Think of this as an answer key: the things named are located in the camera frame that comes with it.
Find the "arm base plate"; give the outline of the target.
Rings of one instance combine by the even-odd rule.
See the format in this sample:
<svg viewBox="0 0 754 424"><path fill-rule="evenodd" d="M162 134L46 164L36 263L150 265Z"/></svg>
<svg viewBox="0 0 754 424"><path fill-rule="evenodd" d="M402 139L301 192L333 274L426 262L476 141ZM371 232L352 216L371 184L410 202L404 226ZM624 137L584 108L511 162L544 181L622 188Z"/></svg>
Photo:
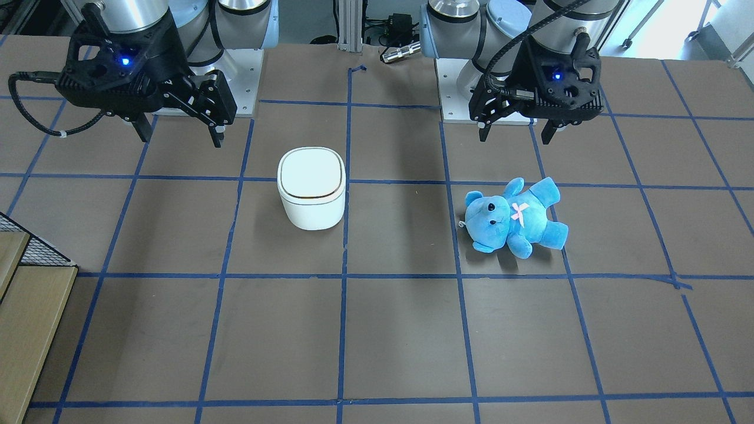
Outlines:
<svg viewBox="0 0 754 424"><path fill-rule="evenodd" d="M471 60L455 58L436 59L435 69L444 123L473 124L468 104L481 72Z"/></svg>
<svg viewBox="0 0 754 424"><path fill-rule="evenodd" d="M215 69L221 70L237 105L237 118L255 115L257 94L262 74L264 50L224 50L216 62L204 67L190 67L191 73L203 76Z"/></svg>

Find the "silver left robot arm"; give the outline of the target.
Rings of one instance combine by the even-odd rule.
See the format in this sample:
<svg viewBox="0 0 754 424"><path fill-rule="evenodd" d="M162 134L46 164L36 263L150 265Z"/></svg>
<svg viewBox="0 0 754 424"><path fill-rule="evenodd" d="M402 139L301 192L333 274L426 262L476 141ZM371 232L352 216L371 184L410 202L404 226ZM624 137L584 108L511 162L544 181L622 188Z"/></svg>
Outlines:
<svg viewBox="0 0 754 424"><path fill-rule="evenodd" d="M604 110L596 38L617 1L428 1L420 19L426 57L466 59L469 118L479 139L511 114L543 119L541 141Z"/></svg>

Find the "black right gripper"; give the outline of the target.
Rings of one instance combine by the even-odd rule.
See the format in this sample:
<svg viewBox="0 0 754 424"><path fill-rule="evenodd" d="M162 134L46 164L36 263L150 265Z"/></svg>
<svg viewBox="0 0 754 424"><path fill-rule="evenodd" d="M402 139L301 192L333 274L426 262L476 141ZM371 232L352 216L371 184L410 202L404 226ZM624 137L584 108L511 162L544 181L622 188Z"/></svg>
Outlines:
<svg viewBox="0 0 754 424"><path fill-rule="evenodd" d="M143 143L146 113L179 108L207 124L221 148L237 105L220 71L194 73L167 3L78 3L82 20L70 38L55 86L74 105L130 119Z"/></svg>

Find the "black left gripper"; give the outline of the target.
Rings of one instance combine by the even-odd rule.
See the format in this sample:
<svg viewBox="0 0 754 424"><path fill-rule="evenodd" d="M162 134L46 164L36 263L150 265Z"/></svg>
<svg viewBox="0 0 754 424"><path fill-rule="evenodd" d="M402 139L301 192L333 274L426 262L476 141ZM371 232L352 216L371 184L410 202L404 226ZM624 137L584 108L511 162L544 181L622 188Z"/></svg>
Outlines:
<svg viewBox="0 0 754 424"><path fill-rule="evenodd" d="M512 71L501 86L480 78L469 101L469 117L478 122L479 141L487 141L492 123L513 112L548 119L541 142L549 145L560 124L579 124L603 112L601 60L590 47L588 32L577 33L566 52L552 51L529 35L522 41Z"/></svg>

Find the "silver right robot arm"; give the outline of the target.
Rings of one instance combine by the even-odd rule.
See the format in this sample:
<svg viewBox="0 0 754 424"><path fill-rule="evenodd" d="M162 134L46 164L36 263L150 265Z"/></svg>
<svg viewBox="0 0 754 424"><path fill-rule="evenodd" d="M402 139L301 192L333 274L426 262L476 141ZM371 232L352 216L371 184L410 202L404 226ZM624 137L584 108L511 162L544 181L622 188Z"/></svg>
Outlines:
<svg viewBox="0 0 754 424"><path fill-rule="evenodd" d="M151 140L148 113L178 108L207 126L215 147L238 105L219 61L228 50L273 48L275 1L75 1L81 16L56 90Z"/></svg>

